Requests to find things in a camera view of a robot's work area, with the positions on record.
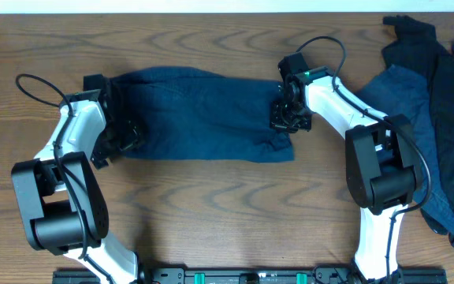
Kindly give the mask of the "navy blue shorts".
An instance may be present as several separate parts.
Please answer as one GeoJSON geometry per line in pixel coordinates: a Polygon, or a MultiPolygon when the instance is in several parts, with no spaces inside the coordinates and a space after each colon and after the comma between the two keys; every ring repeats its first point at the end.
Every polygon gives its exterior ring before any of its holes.
{"type": "Polygon", "coordinates": [[[253,80],[192,67],[152,67],[111,80],[128,112],[143,125],[134,159],[294,159],[287,133],[270,128],[270,106],[281,98],[279,82],[253,80]]]}

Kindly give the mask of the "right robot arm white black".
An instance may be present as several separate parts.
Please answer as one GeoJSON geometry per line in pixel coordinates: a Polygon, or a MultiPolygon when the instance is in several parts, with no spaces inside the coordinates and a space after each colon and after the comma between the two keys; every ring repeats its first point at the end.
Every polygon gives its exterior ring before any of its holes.
{"type": "Polygon", "coordinates": [[[344,139],[346,183],[360,208],[350,282],[397,282],[401,221],[422,185],[422,154],[412,140],[410,122],[375,110],[327,67],[279,71],[283,97],[271,107],[271,127],[287,133],[310,130],[317,114],[344,139]]]}

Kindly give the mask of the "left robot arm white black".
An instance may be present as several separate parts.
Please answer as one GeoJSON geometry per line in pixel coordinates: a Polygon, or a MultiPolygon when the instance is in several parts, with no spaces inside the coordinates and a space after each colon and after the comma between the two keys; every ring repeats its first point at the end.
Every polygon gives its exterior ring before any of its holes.
{"type": "Polygon", "coordinates": [[[11,178],[24,233],[34,250],[76,260],[101,283],[140,282],[139,260],[109,230],[106,201],[90,160],[106,130],[99,89],[67,95],[50,139],[11,178]]]}

